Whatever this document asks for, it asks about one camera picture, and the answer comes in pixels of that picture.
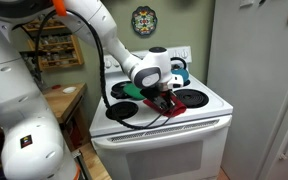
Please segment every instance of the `wooden floor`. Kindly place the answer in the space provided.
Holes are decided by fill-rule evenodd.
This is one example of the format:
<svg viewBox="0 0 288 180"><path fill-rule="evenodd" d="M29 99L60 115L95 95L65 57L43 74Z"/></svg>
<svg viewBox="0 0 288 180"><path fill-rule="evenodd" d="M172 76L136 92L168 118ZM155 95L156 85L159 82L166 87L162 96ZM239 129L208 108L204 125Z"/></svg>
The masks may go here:
<svg viewBox="0 0 288 180"><path fill-rule="evenodd" d="M102 162L96 155L91 144L86 144L80 148L85 164L93 180L111 180ZM229 180L225 172L221 169L217 180Z"/></svg>

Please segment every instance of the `red cloth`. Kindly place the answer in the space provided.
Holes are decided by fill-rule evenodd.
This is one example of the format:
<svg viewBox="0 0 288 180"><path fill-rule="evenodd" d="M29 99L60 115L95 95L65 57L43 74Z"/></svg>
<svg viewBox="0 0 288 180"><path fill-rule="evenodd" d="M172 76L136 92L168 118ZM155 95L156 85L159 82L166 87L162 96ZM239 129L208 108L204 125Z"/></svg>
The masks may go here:
<svg viewBox="0 0 288 180"><path fill-rule="evenodd" d="M163 115L167 116L167 117L175 117L179 114L184 113L186 111L186 106L180 100L178 100L175 96L172 95L171 98L172 98L172 101L175 103L175 107L172 108L171 110L165 112ZM163 113L163 110L161 110L159 107L157 107L151 101L145 99L143 102L144 102L144 104L146 104L150 108L154 109L158 113Z"/></svg>

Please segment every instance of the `white refrigerator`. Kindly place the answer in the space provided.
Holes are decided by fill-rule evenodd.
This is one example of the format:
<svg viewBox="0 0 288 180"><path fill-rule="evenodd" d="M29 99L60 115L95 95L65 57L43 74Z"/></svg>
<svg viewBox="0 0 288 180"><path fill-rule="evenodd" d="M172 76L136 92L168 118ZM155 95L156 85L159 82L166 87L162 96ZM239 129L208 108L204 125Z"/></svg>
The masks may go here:
<svg viewBox="0 0 288 180"><path fill-rule="evenodd" d="M288 180L288 0L259 2L216 1L207 85L234 106L229 178Z"/></svg>

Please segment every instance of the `oven door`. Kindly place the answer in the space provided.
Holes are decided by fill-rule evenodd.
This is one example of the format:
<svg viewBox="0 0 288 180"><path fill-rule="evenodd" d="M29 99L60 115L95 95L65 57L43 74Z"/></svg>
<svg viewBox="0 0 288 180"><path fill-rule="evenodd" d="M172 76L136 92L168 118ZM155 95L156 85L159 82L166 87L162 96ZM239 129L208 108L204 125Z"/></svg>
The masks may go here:
<svg viewBox="0 0 288 180"><path fill-rule="evenodd" d="M114 180L216 179L231 115L93 138Z"/></svg>

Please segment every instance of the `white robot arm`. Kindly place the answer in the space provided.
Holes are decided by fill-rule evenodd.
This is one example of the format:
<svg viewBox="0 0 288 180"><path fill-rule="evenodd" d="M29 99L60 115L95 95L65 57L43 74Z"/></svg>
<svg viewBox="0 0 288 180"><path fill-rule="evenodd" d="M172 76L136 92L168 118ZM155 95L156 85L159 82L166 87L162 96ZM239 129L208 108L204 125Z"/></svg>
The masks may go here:
<svg viewBox="0 0 288 180"><path fill-rule="evenodd" d="M96 29L103 47L121 64L139 88L159 84L167 91L174 83L168 53L154 48L143 60L131 55L117 38L116 24L99 0L63 0ZM11 46L9 34L17 24L29 22L54 9L49 0L0 0L0 126L5 134L2 165L8 179L75 179L79 169L62 138L56 118ZM89 29L76 16L58 17L88 44Z"/></svg>

